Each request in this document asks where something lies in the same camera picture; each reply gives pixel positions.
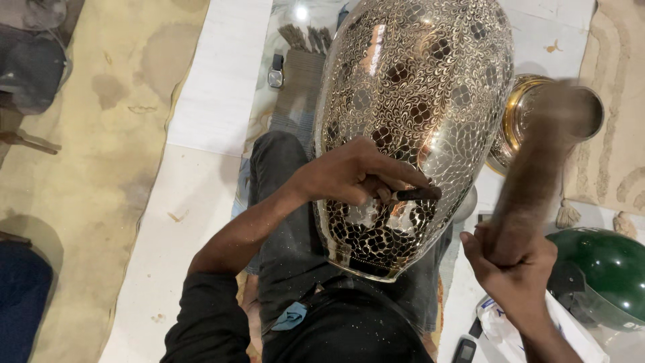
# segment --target rug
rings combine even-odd
[[[645,0],[599,0],[580,77],[604,104],[604,125],[574,150],[564,197],[645,215]]]
[[[3,127],[59,151],[12,146],[0,169],[0,230],[31,238],[55,273],[31,362],[101,355],[207,8],[86,0],[54,104],[21,124],[3,112]]]

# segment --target hand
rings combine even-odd
[[[468,232],[459,235],[475,278],[520,333],[532,338],[552,331],[544,294],[557,258],[557,247],[546,238],[536,236],[530,242],[530,252],[519,264],[499,269],[483,255],[481,240],[487,228],[487,225],[478,225],[475,235]]]
[[[356,137],[298,169],[287,182],[305,201],[321,199],[362,205],[369,196],[388,203],[406,183],[428,188],[425,175],[409,163],[379,152],[374,142]]]

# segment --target knee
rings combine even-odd
[[[278,169],[300,167],[307,162],[300,141],[284,131],[271,131],[257,139],[251,155],[251,168],[269,161],[268,165]]]
[[[263,147],[280,147],[285,149],[302,148],[300,141],[295,135],[285,131],[269,131],[260,136],[256,141],[253,149]]]
[[[270,131],[260,136],[253,146],[253,154],[304,155],[300,141],[289,132]]]

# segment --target mobile phone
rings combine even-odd
[[[475,357],[475,350],[477,344],[470,340],[462,338],[457,345],[455,356],[452,358],[452,363],[471,363]]]

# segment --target engraved brass vase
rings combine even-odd
[[[314,204],[328,261],[393,282],[433,246],[490,149],[512,87],[513,41],[494,0],[367,0],[328,54],[315,157],[352,137],[421,170],[439,201]]]

